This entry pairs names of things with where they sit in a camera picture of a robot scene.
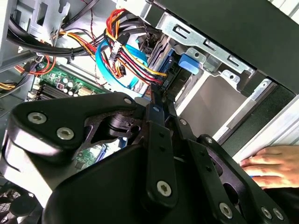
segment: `connector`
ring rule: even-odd
[[[111,55],[109,57],[109,61],[111,61],[112,63],[115,62],[116,57],[121,49],[121,47],[123,45],[126,45],[128,40],[130,38],[130,34],[129,33],[125,33],[125,34],[121,34],[117,40],[114,42],[112,51],[111,51]]]
[[[78,90],[78,95],[79,96],[89,96],[93,92],[89,90],[88,88],[82,87],[81,89]]]

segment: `finger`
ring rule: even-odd
[[[285,188],[288,187],[283,178],[279,176],[254,176],[252,179],[260,186],[262,189],[265,188]]]
[[[241,167],[248,167],[258,164],[281,164],[283,161],[279,155],[256,155],[240,162]]]
[[[254,165],[244,167],[243,170],[249,176],[283,176],[280,165]]]
[[[264,154],[272,154],[272,155],[279,155],[282,154],[281,147],[274,146],[274,147],[267,147],[263,148],[256,155],[264,155]]]

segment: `motherboard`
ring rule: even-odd
[[[107,91],[86,83],[59,68],[45,75],[35,77],[32,91],[28,93],[28,101],[55,99],[65,97],[78,97],[93,94],[102,94]]]
[[[45,63],[39,64],[38,70],[43,69],[44,66]],[[27,101],[79,97],[105,92],[108,91],[54,67],[51,72],[35,77],[32,90],[28,93]],[[106,144],[101,144],[78,152],[76,156],[76,170],[81,171],[100,161],[108,149],[109,147]]]

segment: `fan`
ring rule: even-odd
[[[2,208],[7,209],[0,212],[0,224],[36,224],[41,216],[36,197],[11,182],[0,189],[0,204],[6,204]]]

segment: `screw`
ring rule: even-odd
[[[184,119],[179,120],[183,125],[187,125],[187,122]]]
[[[165,197],[169,197],[171,195],[171,187],[165,181],[159,181],[157,183],[157,189],[161,193],[161,195]]]
[[[210,144],[212,144],[212,143],[213,143],[212,139],[211,139],[211,138],[209,138],[209,137],[206,137],[206,140],[207,140],[207,142],[208,142],[208,143],[210,143]]]
[[[263,82],[263,83],[262,83],[262,86],[263,86],[263,87],[265,87],[265,86],[267,86],[267,85],[268,85],[267,82]]]
[[[232,219],[233,218],[233,212],[232,210],[229,208],[229,206],[223,202],[221,202],[219,204],[219,208],[220,208],[220,211],[222,212],[222,214],[226,217],[226,218],[229,218],[229,219]]]
[[[47,117],[39,112],[30,113],[27,118],[30,122],[37,125],[43,124],[47,121]]]
[[[262,212],[263,214],[268,218],[268,219],[272,219],[272,215],[271,213],[265,208],[265,207],[262,207]]]
[[[153,107],[153,109],[155,110],[155,111],[157,111],[157,112],[159,112],[160,110],[159,110],[159,108],[157,108],[157,107]]]
[[[67,127],[61,127],[57,130],[57,137],[62,140],[71,140],[74,137],[74,132]]]
[[[132,101],[131,101],[130,99],[128,99],[128,98],[125,98],[125,102],[126,102],[127,104],[132,104]]]
[[[43,63],[39,63],[39,64],[38,64],[38,67],[40,67],[40,68],[43,69],[43,68],[45,67],[45,65],[44,65]]]
[[[279,218],[280,220],[284,219],[283,215],[280,213],[280,211],[278,211],[277,208],[273,208],[273,212],[277,216],[277,218]]]

